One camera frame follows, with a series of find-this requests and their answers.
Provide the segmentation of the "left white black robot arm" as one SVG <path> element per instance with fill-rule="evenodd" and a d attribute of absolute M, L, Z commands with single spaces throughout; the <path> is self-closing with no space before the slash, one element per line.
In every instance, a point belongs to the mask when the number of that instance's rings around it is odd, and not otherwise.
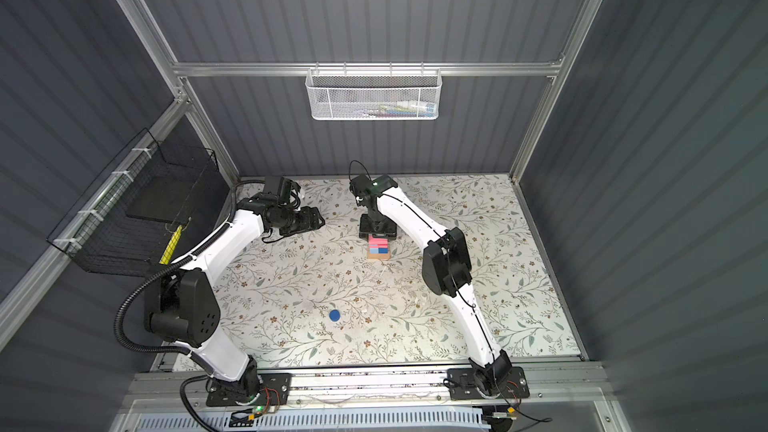
<path fill-rule="evenodd" d="M 294 180 L 270 176 L 261 183 L 261 191 L 236 201 L 221 225 L 172 262 L 179 267 L 176 271 L 144 293 L 145 329 L 222 382 L 248 381 L 255 373 L 255 361 L 220 325 L 214 293 L 219 278 L 264 233 L 276 231 L 287 238 L 325 225 L 318 208 L 302 204 L 302 188 Z"/>

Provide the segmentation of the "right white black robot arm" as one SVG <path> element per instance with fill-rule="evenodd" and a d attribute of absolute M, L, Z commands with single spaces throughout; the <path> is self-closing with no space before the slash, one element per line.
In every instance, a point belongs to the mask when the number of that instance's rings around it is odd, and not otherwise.
<path fill-rule="evenodd" d="M 494 338 L 475 296 L 463 231 L 431 218 L 388 175 L 371 178 L 361 174 L 350 180 L 349 188 L 356 204 L 367 209 L 374 224 L 396 225 L 420 248 L 423 281 L 454 314 L 466 342 L 474 385 L 485 397 L 501 395 L 506 390 L 512 361 Z"/>

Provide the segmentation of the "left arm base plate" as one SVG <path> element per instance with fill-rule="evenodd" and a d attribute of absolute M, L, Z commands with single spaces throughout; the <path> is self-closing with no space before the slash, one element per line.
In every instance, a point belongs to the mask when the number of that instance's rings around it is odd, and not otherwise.
<path fill-rule="evenodd" d="M 206 382 L 208 407 L 282 406 L 287 403 L 292 376 L 290 374 L 256 374 L 239 381 L 211 378 Z"/>

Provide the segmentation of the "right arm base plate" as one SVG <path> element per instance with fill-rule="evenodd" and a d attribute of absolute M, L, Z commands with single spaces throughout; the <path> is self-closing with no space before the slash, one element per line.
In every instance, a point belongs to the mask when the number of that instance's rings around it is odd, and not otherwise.
<path fill-rule="evenodd" d="M 443 379 L 453 401 L 480 399 L 507 399 L 510 401 L 527 399 L 530 389 L 524 370 L 513 366 L 504 379 L 499 382 L 499 391 L 494 395 L 483 394 L 475 384 L 475 372 L 471 368 L 450 368 Z"/>

